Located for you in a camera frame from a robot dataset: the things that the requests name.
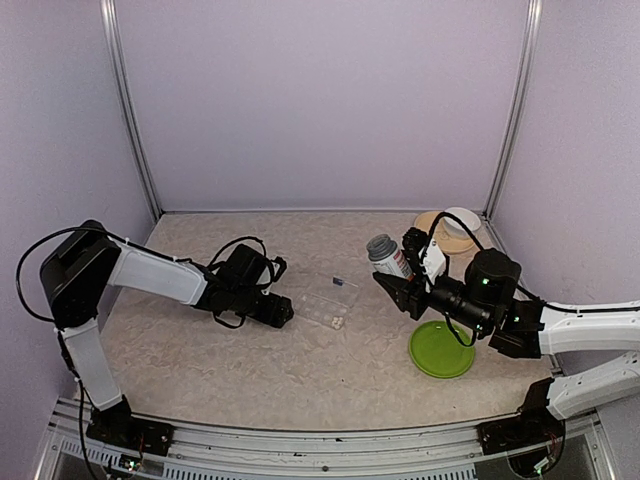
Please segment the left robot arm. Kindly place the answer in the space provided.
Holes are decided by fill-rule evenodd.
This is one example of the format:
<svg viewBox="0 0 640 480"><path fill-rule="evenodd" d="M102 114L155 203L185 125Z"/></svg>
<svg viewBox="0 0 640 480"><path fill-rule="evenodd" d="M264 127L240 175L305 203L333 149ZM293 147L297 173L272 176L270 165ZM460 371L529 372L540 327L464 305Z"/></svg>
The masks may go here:
<svg viewBox="0 0 640 480"><path fill-rule="evenodd" d="M98 305L104 291L120 287L164 297L209 312L226 326L251 319L280 329L294 316L292 302L272 292L287 269L253 236L225 244L206 265L131 243L95 220L60 233L63 242L45 259L40 279L61 350L102 430L121 445L133 443L140 424L117 385L103 350Z"/></svg>

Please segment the grey-capped orange pill bottle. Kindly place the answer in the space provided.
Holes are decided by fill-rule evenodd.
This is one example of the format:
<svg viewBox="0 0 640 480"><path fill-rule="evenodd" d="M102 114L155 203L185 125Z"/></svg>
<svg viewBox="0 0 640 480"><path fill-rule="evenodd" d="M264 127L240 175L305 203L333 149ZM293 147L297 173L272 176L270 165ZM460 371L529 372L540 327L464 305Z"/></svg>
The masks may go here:
<svg viewBox="0 0 640 480"><path fill-rule="evenodd" d="M379 234L366 244L367 255L374 270L411 280L414 276L411 267L397 242L388 234Z"/></svg>

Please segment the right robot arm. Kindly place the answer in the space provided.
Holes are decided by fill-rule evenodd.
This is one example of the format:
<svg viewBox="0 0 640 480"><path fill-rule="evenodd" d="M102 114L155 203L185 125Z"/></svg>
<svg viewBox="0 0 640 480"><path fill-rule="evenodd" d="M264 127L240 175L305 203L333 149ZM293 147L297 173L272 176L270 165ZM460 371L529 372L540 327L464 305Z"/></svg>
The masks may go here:
<svg viewBox="0 0 640 480"><path fill-rule="evenodd" d="M567 306L539 299L518 300L521 267L494 249L477 252L456 280L428 256L413 259L411 279L376 272L374 280L400 311L419 319L433 309L487 338L491 348L514 359L576 351L617 350L619 357L570 376L529 387L523 413L511 433L523 444L546 432L551 418L566 420L639 392L639 305L636 302Z"/></svg>

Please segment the clear plastic pill organizer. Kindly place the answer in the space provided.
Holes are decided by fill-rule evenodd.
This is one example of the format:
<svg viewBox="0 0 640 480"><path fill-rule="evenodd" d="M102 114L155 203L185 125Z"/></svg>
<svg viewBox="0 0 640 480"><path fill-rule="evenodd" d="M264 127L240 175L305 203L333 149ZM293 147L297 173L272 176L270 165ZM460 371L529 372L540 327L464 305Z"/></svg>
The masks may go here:
<svg viewBox="0 0 640 480"><path fill-rule="evenodd" d="M346 324L359 293L360 287L344 278L314 274L296 298L294 310L306 320L333 329L334 316L343 316Z"/></svg>

